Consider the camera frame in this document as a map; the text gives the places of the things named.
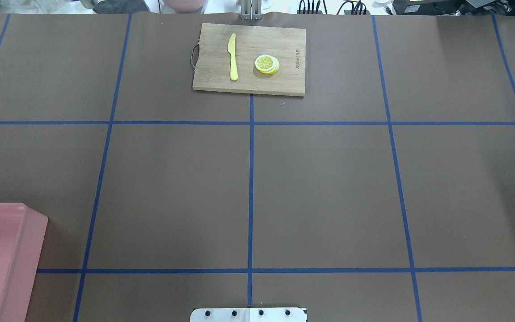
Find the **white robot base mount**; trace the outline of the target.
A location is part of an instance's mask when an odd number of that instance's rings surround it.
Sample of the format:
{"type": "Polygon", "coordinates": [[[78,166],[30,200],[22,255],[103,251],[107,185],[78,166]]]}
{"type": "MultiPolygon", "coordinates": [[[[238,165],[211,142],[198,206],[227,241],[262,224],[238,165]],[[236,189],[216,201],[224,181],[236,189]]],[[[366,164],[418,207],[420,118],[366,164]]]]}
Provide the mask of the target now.
{"type": "Polygon", "coordinates": [[[190,322],[307,322],[305,308],[247,307],[198,308],[190,314],[190,322]]]}

